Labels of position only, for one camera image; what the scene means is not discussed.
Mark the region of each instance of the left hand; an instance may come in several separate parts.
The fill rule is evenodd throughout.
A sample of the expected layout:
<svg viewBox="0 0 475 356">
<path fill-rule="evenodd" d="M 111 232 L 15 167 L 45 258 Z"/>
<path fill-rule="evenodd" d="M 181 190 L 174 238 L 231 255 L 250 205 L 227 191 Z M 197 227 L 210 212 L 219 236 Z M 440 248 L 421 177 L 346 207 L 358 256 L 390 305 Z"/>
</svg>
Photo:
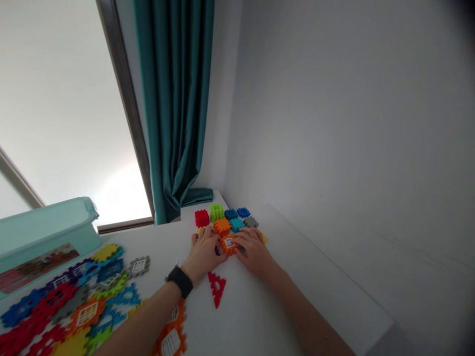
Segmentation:
<svg viewBox="0 0 475 356">
<path fill-rule="evenodd" d="M 217 256 L 214 252 L 214 247 L 219 246 L 220 238 L 212 226 L 201 228 L 199 234 L 191 235 L 190 255 L 181 269 L 193 284 L 228 259 L 229 254 Z"/>
</svg>

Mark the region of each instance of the black watch strap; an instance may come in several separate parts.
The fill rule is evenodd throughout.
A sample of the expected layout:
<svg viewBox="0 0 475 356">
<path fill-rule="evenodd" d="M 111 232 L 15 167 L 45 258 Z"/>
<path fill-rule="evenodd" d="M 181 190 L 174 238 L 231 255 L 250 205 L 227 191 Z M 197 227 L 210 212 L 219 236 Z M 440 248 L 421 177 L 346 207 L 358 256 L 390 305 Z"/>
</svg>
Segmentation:
<svg viewBox="0 0 475 356">
<path fill-rule="evenodd" d="M 188 294 L 190 294 L 193 289 L 193 283 L 190 281 L 188 276 L 182 271 L 178 265 L 175 265 L 175 268 L 165 277 L 165 281 L 173 281 L 176 283 L 178 288 L 182 291 L 182 298 L 186 299 Z"/>
</svg>

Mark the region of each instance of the curtain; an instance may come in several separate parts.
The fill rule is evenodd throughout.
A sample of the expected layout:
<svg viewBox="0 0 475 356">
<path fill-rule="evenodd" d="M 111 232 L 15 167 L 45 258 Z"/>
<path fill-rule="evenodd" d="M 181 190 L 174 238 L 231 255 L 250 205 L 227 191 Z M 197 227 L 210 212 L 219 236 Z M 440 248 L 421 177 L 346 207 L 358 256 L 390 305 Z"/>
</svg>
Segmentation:
<svg viewBox="0 0 475 356">
<path fill-rule="evenodd" d="M 155 224 L 212 201 L 203 155 L 214 0 L 134 0 Z"/>
</svg>

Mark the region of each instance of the green waffle block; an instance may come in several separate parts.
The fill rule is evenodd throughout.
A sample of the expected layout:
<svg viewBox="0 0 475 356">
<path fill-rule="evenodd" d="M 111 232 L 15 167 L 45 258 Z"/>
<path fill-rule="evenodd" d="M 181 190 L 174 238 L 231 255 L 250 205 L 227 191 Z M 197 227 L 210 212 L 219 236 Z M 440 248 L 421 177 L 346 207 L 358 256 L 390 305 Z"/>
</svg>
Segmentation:
<svg viewBox="0 0 475 356">
<path fill-rule="evenodd" d="M 214 223 L 216 220 L 224 219 L 224 209 L 221 204 L 211 204 L 209 206 L 211 210 L 211 222 Z"/>
</svg>

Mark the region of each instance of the plastic container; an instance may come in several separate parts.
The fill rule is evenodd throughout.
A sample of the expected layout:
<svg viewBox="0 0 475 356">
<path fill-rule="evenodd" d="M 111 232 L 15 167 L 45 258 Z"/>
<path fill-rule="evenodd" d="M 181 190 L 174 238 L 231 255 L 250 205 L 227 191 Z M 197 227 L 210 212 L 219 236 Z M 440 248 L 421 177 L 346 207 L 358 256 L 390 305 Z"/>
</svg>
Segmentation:
<svg viewBox="0 0 475 356">
<path fill-rule="evenodd" d="M 0 299 L 100 246 L 88 197 L 0 220 Z"/>
</svg>

